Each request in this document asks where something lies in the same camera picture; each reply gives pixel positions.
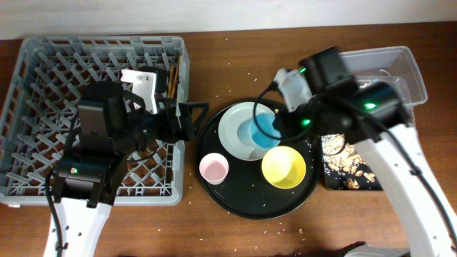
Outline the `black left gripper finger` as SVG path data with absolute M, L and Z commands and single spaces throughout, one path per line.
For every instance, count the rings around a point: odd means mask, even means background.
M 191 119 L 193 111 L 200 111 L 197 119 L 203 120 L 209 111 L 209 104 L 204 102 L 178 103 L 178 108 L 183 119 Z
M 192 141 L 198 133 L 200 123 L 193 122 L 191 118 L 180 118 L 179 121 L 181 128 L 177 133 L 178 138 L 184 141 Z

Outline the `blue cup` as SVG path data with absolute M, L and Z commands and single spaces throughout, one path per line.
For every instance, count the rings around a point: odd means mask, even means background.
M 244 121 L 237 130 L 237 136 L 241 143 L 254 148 L 267 150 L 274 148 L 279 145 L 280 141 L 278 138 L 281 137 L 281 133 L 273 127 L 273 121 L 275 116 L 273 114 L 258 114 L 256 120 L 260 128 L 266 132 L 266 136 L 256 125 L 253 118 Z

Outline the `yellow bowl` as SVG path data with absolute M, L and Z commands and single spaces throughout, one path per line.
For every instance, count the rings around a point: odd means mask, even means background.
M 261 162 L 263 177 L 274 187 L 297 187 L 306 176 L 306 162 L 294 148 L 277 146 L 269 150 Z

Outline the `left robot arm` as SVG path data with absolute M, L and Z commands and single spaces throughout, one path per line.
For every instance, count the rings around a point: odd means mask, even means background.
M 151 114 L 144 100 L 119 82 L 97 81 L 81 92 L 62 157 L 46 175 L 51 210 L 45 256 L 93 256 L 128 173 L 129 156 L 154 141 L 191 141 L 207 103 L 179 103 Z

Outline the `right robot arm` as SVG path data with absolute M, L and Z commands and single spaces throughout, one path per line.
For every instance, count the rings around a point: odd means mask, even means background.
M 286 109 L 275 124 L 283 138 L 341 134 L 374 172 L 408 239 L 411 256 L 454 256 L 456 212 L 436 180 L 395 87 L 361 87 L 336 47 L 280 69 L 271 88 Z

